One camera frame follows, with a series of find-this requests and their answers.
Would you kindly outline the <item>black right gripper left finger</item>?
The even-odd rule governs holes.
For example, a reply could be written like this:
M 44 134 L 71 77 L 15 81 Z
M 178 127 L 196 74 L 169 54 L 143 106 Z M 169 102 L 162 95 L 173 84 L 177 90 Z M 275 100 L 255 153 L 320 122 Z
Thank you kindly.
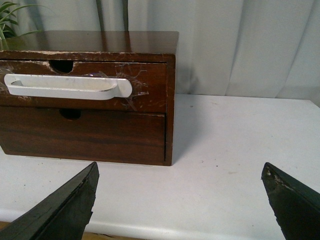
M 92 216 L 99 168 L 92 162 L 1 229 L 2 240 L 80 240 Z

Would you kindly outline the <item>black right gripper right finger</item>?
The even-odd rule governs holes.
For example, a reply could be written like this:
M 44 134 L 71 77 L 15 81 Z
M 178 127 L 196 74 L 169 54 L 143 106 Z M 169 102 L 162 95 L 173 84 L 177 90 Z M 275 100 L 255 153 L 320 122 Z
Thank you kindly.
M 276 221 L 287 240 L 320 238 L 320 194 L 266 162 L 261 179 Z

